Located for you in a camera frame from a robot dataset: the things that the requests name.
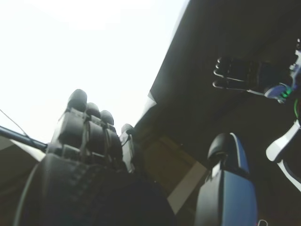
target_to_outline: black cable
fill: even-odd
[[[23,133],[24,135],[30,140],[30,142],[32,143],[33,147],[40,149],[36,146],[36,144],[34,143],[33,139],[14,121],[12,120],[7,114],[5,114],[1,109],[0,112],[2,112],[9,120],[11,120]]]

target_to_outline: bright white sky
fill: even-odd
[[[0,109],[51,140],[69,95],[140,119],[188,0],[1,0]],[[0,125],[20,132],[0,114]]]

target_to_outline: cable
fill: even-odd
[[[295,112],[295,115],[296,115],[297,119],[299,118],[299,114],[298,114],[298,111],[297,111],[298,101],[299,101],[299,99],[296,99],[295,103],[293,105],[293,110]]]
[[[23,133],[24,135],[32,142],[32,145],[39,149],[36,144],[34,143],[33,139],[14,121],[12,120],[7,114],[5,114],[1,109],[0,109],[0,112],[2,112],[9,120],[11,120]]]

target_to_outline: green cable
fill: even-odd
[[[296,99],[295,100],[295,103],[294,103],[294,105],[293,105],[293,109],[294,109],[294,112],[295,112],[295,115],[296,115],[296,117],[297,117],[297,119],[299,118],[299,114],[298,114],[298,112],[297,112],[297,104],[298,104],[298,99]]]

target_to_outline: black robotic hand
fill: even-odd
[[[213,82],[216,88],[243,90],[279,102],[284,102],[292,91],[290,69],[268,63],[221,57],[214,74],[220,77]]]

